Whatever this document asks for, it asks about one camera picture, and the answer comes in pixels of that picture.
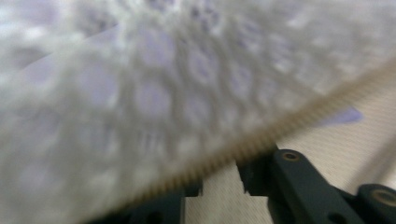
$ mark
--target textured cloth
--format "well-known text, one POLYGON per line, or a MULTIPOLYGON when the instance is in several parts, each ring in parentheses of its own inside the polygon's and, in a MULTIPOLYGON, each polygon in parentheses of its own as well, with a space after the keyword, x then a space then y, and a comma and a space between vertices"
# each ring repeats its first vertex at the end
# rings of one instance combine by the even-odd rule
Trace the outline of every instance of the textured cloth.
POLYGON ((395 8, 0 0, 1 223, 102 215, 355 83, 395 56, 395 8))

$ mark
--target hexagonal mesh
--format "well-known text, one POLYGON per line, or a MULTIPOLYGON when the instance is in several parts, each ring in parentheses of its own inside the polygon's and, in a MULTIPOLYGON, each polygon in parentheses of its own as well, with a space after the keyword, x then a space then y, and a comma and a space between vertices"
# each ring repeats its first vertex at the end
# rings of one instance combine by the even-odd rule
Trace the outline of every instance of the hexagonal mesh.
POLYGON ((393 58, 393 1, 1 0, 1 223, 102 215, 393 58))

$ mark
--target screw hole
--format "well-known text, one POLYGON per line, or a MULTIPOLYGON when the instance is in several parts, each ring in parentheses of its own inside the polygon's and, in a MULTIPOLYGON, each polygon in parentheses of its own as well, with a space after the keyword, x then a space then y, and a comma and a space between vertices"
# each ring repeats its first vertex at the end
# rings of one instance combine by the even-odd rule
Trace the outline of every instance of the screw hole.
POLYGON ((300 159, 300 157, 296 153, 286 152, 283 153, 283 159, 286 161, 297 161, 300 159))
POLYGON ((163 214, 161 212, 152 212, 146 217, 146 224, 162 224, 163 214))
POLYGON ((338 213, 330 213, 328 215, 328 219, 335 224, 347 224, 347 220, 343 217, 343 215, 338 213))
POLYGON ((375 189, 372 192, 373 198, 391 207, 396 207, 396 195, 384 189, 375 189))

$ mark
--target beige surface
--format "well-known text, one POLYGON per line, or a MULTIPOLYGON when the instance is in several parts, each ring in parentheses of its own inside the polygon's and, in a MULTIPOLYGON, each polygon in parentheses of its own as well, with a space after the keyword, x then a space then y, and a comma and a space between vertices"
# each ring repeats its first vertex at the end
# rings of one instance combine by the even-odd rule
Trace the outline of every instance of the beige surface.
MULTIPOLYGON (((396 189, 396 88, 356 105, 364 120, 314 128, 279 143, 305 154, 325 178, 354 193, 363 183, 396 189)), ((235 165, 205 182, 204 196, 187 200, 186 223, 272 223, 266 200, 243 193, 235 165)))

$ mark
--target black plastic part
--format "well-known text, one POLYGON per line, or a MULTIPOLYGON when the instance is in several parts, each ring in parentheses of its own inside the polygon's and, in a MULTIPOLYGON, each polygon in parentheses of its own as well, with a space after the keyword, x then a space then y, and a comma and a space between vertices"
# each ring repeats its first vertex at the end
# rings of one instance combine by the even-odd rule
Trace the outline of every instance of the black plastic part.
MULTIPOLYGON (((279 150, 274 154, 270 170, 274 179, 270 199, 284 200, 296 223, 364 223, 303 154, 289 149, 279 150)), ((272 211, 271 216, 278 214, 272 211)))
POLYGON ((268 210, 275 224, 295 223, 295 218, 286 200, 281 195, 268 198, 268 210))
POLYGON ((396 224, 396 191, 381 185, 362 185, 357 211, 367 223, 396 224))
POLYGON ((343 199, 349 204, 349 206, 351 206, 356 211, 356 196, 338 188, 335 188, 335 190, 337 190, 337 192, 340 194, 341 197, 343 197, 343 199))
POLYGON ((203 181, 199 181, 183 190, 168 193, 89 224, 184 224, 185 198, 197 197, 202 192, 203 181))
MULTIPOLYGON (((278 151, 277 146, 273 146, 271 151, 278 151)), ((237 164, 244 191, 250 196, 268 196, 271 186, 268 167, 271 159, 272 154, 266 153, 249 163, 237 164)))

